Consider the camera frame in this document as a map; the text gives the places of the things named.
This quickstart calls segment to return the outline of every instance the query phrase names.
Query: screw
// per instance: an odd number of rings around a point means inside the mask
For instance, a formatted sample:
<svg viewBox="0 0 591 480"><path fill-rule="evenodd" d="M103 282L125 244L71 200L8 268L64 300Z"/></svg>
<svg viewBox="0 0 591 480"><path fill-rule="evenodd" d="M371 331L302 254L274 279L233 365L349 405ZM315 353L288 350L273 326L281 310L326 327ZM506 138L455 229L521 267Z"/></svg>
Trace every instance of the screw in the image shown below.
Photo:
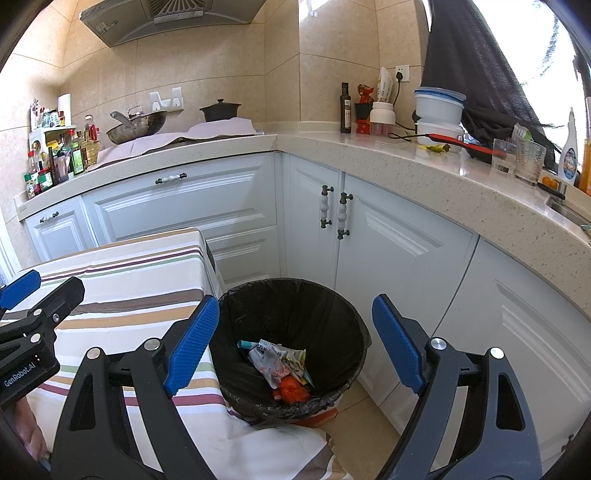
<svg viewBox="0 0 591 480"><path fill-rule="evenodd" d="M435 350L445 350L447 348L447 343L445 342L445 340L443 338L435 337L434 339L431 340L431 346Z"/></svg>
<svg viewBox="0 0 591 480"><path fill-rule="evenodd" d="M159 346L160 346L160 340L158 340L157 338L151 338L150 340L146 340L146 342L144 343L144 348L148 352L152 352L154 350L157 350Z"/></svg>
<svg viewBox="0 0 591 480"><path fill-rule="evenodd" d="M505 352L500 348L493 347L491 348L491 355L499 360L505 356Z"/></svg>
<svg viewBox="0 0 591 480"><path fill-rule="evenodd" d="M90 360L94 360L95 358L100 357L100 349L97 347L91 348L90 350L88 350L88 352L86 353L87 358L89 358Z"/></svg>

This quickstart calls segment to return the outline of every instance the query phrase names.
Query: striped tablecloth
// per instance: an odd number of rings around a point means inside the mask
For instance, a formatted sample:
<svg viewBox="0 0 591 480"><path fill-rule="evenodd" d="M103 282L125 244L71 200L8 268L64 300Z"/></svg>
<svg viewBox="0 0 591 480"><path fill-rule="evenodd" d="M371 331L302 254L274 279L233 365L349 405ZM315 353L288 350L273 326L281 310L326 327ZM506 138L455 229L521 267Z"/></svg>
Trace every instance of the striped tablecloth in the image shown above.
<svg viewBox="0 0 591 480"><path fill-rule="evenodd" d="M207 293L222 294L196 229L146 236L35 267L41 288L2 323L25 312L71 276L84 282L84 302L57 328L60 372L28 396L51 449L64 400L86 351L107 354L135 349L162 337L189 316ZM144 462L158 468L132 388L124 391L132 429ZM226 407L209 349L189 386L174 397L199 451L219 480L351 479L320 430L283 424L252 427Z"/></svg>

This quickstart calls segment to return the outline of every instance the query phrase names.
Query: blue gripper pad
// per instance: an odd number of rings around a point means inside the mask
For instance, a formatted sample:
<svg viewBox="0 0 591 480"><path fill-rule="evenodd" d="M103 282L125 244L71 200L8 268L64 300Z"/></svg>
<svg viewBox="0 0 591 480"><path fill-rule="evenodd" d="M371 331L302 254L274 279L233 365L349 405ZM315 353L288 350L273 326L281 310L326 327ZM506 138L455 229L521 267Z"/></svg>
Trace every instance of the blue gripper pad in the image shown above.
<svg viewBox="0 0 591 480"><path fill-rule="evenodd" d="M374 299L371 311L378 335L386 347L400 381L418 395L427 385L423 377L423 359L418 351L424 344L414 344L401 324L402 316L385 294Z"/></svg>
<svg viewBox="0 0 591 480"><path fill-rule="evenodd" d="M168 375L164 389L176 395L185 388L197 369L203 352L212 339L220 318L220 307L213 297L206 297L199 305L197 316L168 359Z"/></svg>
<svg viewBox="0 0 591 480"><path fill-rule="evenodd" d="M25 273L0 291L0 309L12 310L24 299L41 287L41 275L36 270Z"/></svg>

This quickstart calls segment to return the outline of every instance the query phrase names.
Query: black trash bag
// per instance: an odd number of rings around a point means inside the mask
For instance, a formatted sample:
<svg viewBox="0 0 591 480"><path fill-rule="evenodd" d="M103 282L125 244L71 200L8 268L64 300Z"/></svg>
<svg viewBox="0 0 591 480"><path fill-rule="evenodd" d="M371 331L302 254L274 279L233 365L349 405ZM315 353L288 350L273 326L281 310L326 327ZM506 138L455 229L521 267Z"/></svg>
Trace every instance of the black trash bag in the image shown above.
<svg viewBox="0 0 591 480"><path fill-rule="evenodd" d="M311 398L292 405L276 403L262 374L238 340L268 340L306 350L314 382ZM359 313L329 288L295 278L246 283L220 299L220 320L209 347L223 396L246 418L304 419L330 406L355 381L369 332Z"/></svg>

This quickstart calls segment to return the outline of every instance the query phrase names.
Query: white cabinet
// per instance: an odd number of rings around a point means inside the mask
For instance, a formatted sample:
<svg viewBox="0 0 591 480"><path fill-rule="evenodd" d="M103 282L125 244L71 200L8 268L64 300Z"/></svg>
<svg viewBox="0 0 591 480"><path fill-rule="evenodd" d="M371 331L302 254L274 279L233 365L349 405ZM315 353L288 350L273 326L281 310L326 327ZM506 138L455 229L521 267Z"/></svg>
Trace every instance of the white cabinet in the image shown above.
<svg viewBox="0 0 591 480"><path fill-rule="evenodd" d="M213 239L277 224L273 154L221 158L84 195L101 245L194 226Z"/></svg>
<svg viewBox="0 0 591 480"><path fill-rule="evenodd" d="M359 379L380 405L398 375L374 328L373 299L387 293L402 315L432 334L452 302L478 236L349 175L345 192L353 195L347 202L350 235L340 242L336 291L368 327L372 346Z"/></svg>
<svg viewBox="0 0 591 480"><path fill-rule="evenodd" d="M42 262L98 247L81 197L30 216L25 227Z"/></svg>
<svg viewBox="0 0 591 480"><path fill-rule="evenodd" d="M284 154L285 253L287 276L335 288L339 241L336 236L338 197L343 174ZM329 211L320 227L320 198L326 185Z"/></svg>
<svg viewBox="0 0 591 480"><path fill-rule="evenodd" d="M276 226L221 236L207 244L226 288L280 276Z"/></svg>
<svg viewBox="0 0 591 480"><path fill-rule="evenodd" d="M457 350L484 353L496 346L505 352L549 468L591 409L591 323L530 270L481 240L436 334ZM401 387L383 405L397 428L404 427L417 398ZM464 401L465 390L456 395L440 463L453 450Z"/></svg>

